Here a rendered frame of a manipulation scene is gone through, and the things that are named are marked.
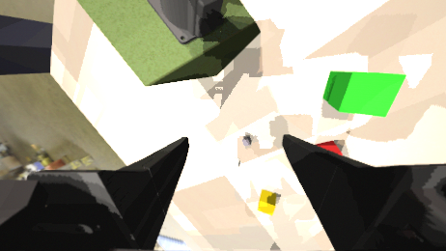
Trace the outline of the red block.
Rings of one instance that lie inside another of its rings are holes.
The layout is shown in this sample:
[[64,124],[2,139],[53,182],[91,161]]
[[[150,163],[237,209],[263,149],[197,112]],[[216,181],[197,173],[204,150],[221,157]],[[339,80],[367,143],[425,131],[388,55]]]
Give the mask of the red block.
[[333,141],[323,142],[323,143],[316,144],[316,145],[319,147],[322,147],[323,149],[331,151],[333,153],[335,152],[335,153],[342,154],[341,150],[338,149],[338,147],[335,145],[335,143]]

